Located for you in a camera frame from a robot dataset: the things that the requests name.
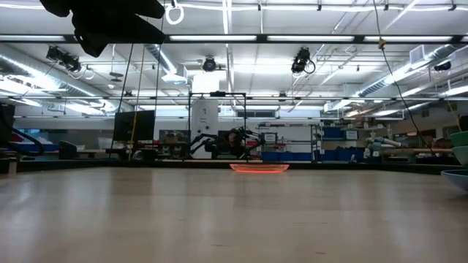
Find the ceiling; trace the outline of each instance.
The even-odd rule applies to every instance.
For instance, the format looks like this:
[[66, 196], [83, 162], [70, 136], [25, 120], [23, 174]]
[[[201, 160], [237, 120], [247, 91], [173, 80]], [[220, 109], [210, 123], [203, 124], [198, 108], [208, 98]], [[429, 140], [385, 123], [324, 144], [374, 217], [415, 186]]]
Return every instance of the ceiling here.
[[[224, 0], [205, 1], [178, 1], [179, 4], [193, 4], [195, 6], [221, 8]], [[5, 4], [13, 3], [25, 7], [39, 6], [36, 0], [2, 1], [0, 0], [0, 34], [72, 34], [74, 28], [70, 17], [57, 18], [43, 9], [12, 9]], [[390, 0], [392, 7], [404, 9], [410, 0]], [[447, 10], [433, 12], [409, 11], [401, 17], [402, 10], [390, 9], [379, 11], [380, 26], [384, 34], [466, 34], [468, 32], [468, 12], [463, 8], [468, 5], [462, 1], [456, 1], [458, 9], [449, 12]], [[323, 10], [271, 10], [265, 7], [311, 7], [316, 1], [287, 1], [287, 0], [262, 0], [263, 10], [238, 11], [236, 8], [256, 7], [257, 0], [232, 0], [232, 15], [227, 20], [227, 31], [223, 26], [223, 11], [212, 9], [198, 9], [184, 7], [184, 19], [177, 25], [170, 25], [165, 19], [149, 21], [157, 28], [161, 28], [166, 34], [377, 34], [376, 17], [373, 11], [368, 12], [339, 12]], [[351, 8], [372, 7], [372, 1], [333, 1], [323, 0], [324, 7]], [[415, 9], [429, 9], [449, 7], [451, 1], [445, 0], [420, 0], [414, 6]], [[175, 20], [178, 10], [171, 11], [170, 15]], [[31, 56], [45, 64], [53, 65], [45, 58], [49, 48], [47, 44], [9, 44], [20, 52]], [[80, 58], [82, 64], [88, 65], [95, 72], [91, 80], [84, 77], [80, 81], [101, 89], [107, 94], [120, 96], [122, 83], [114, 83], [115, 88], [110, 89], [109, 73], [111, 71], [125, 74], [127, 62], [130, 60], [129, 73], [125, 90], [137, 94], [140, 86], [141, 96], [153, 96], [158, 88], [159, 96], [177, 96], [186, 94], [187, 85], [174, 85], [161, 80], [164, 75], [157, 69], [157, 62], [147, 51], [142, 56], [144, 48], [135, 45], [130, 56], [131, 45], [116, 45], [113, 59], [112, 46], [109, 45], [99, 58], [86, 55], [77, 44], [60, 44], [61, 49]], [[297, 80], [290, 71], [294, 56], [301, 47], [308, 47], [312, 54], [320, 50], [314, 56], [313, 61], [317, 70], [308, 78]], [[190, 76], [200, 74], [200, 61], [206, 56], [213, 56], [218, 64], [223, 67], [217, 72], [220, 76], [220, 88], [227, 91], [226, 81], [227, 51], [232, 54], [233, 63], [233, 90], [262, 96], [277, 96], [280, 91], [287, 91], [294, 96], [349, 96], [349, 93], [358, 90], [364, 83], [378, 79], [387, 74], [387, 66], [381, 51], [376, 45], [300, 45], [300, 44], [166, 44], [162, 50], [171, 61], [182, 64], [188, 69]], [[409, 60], [409, 51], [417, 45], [390, 45], [385, 52], [387, 59], [394, 69]], [[466, 58], [462, 53], [456, 56], [457, 62], [449, 72], [433, 72], [429, 79], [429, 71], [421, 71], [411, 77], [401, 80], [404, 90], [427, 83], [434, 77], [443, 77], [464, 69]], [[55, 65], [57, 70], [65, 73], [64, 69]], [[140, 70], [143, 70], [140, 82]], [[393, 86], [385, 91], [378, 91], [372, 96], [395, 96]], [[161, 101], [160, 104], [171, 104], [171, 101]], [[304, 104], [325, 104], [326, 101], [304, 102]]]

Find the black object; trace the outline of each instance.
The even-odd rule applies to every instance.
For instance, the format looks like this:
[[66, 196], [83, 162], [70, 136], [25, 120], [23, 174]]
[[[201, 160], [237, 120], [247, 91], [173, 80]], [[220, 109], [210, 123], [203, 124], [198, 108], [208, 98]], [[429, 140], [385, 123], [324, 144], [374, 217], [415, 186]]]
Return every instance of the black object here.
[[[136, 112], [116, 113], [113, 133], [113, 139], [115, 141], [132, 141], [135, 113]], [[153, 110], [137, 112], [133, 141], [153, 140], [154, 118]]]
[[[4, 107], [0, 103], [0, 146], [7, 146], [11, 148], [12, 150], [16, 151], [17, 153], [22, 154], [24, 156], [41, 156], [45, 151], [42, 143], [34, 139], [33, 137], [13, 128], [13, 121], [14, 121], [13, 115], [14, 114], [15, 114], [15, 107], [11, 105]], [[32, 153], [27, 150], [21, 150], [21, 148], [9, 142], [12, 132], [19, 134], [22, 137], [25, 137], [26, 139], [32, 141], [37, 146], [37, 152]]]
[[58, 142], [58, 159], [59, 160], [71, 160], [78, 156], [78, 149], [76, 145], [67, 141]]
[[[279, 97], [287, 97], [286, 92], [280, 92]], [[279, 99], [278, 102], [286, 102], [286, 99]]]
[[434, 70], [437, 71], [437, 72], [449, 70], [451, 68], [452, 68], [452, 63], [450, 61], [447, 61], [447, 62], [445, 62], [443, 64], [434, 66]]
[[160, 19], [165, 8], [155, 0], [40, 0], [61, 18], [73, 13], [75, 37], [89, 55], [97, 58], [109, 43], [162, 44], [164, 33], [138, 17]]
[[[308, 64], [314, 66], [314, 69], [311, 72], [306, 71], [306, 67]], [[307, 74], [314, 73], [315, 64], [310, 60], [310, 52], [307, 47], [302, 47], [299, 50], [298, 55], [294, 58], [294, 62], [292, 63], [291, 71], [295, 74], [300, 74], [302, 72], [305, 72]]]
[[460, 124], [460, 128], [463, 132], [468, 131], [468, 115], [461, 116], [458, 123]]
[[81, 63], [78, 57], [73, 57], [69, 53], [60, 50], [58, 47], [49, 47], [49, 51], [45, 57], [52, 62], [58, 62], [59, 65], [64, 66], [69, 72], [79, 72], [81, 70]]
[[214, 57], [207, 57], [205, 63], [203, 63], [203, 70], [206, 72], [213, 72], [216, 70], [216, 62]]
[[1, 106], [3, 107], [4, 111], [4, 119], [7, 122], [7, 125], [5, 125], [2, 121], [0, 121], [0, 142], [5, 142], [9, 141], [10, 138], [12, 137], [12, 130], [8, 129], [8, 127], [13, 126], [13, 122], [15, 122], [15, 119], [13, 118], [13, 115], [15, 114], [15, 106]]

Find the black chair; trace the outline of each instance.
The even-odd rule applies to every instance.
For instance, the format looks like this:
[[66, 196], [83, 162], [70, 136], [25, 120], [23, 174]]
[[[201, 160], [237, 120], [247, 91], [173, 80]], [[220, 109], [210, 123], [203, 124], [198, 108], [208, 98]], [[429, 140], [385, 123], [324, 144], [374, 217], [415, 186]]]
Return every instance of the black chair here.
[[78, 149], [76, 145], [67, 141], [58, 142], [58, 159], [59, 160], [70, 160], [78, 157]]

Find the motion capture camera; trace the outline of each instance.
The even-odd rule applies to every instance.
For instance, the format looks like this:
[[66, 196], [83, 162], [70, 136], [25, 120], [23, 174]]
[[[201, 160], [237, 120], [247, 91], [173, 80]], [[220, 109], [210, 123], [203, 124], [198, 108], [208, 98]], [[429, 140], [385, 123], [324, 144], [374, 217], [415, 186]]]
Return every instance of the motion capture camera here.
[[109, 43], [162, 44], [164, 33], [138, 15], [161, 19], [157, 0], [40, 0], [44, 8], [65, 18], [73, 13], [75, 38], [97, 58]]
[[69, 72], [76, 73], [81, 70], [80, 59], [60, 50], [58, 47], [49, 47], [45, 58], [64, 66]]
[[307, 47], [302, 47], [298, 55], [294, 58], [292, 63], [291, 71], [292, 73], [302, 73], [306, 70], [307, 64], [310, 62], [310, 52]]
[[205, 63], [203, 63], [203, 70], [206, 72], [213, 72], [216, 70], [216, 62], [214, 57], [207, 57]]

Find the window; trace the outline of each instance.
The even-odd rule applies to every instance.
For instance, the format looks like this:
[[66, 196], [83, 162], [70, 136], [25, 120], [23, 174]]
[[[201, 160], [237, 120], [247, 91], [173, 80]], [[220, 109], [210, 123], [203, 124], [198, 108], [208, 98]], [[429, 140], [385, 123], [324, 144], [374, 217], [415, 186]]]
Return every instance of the window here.
[[[247, 110], [246, 111], [247, 118], [275, 118], [276, 111], [275, 110]], [[245, 112], [243, 110], [237, 111], [238, 117], [244, 117]]]

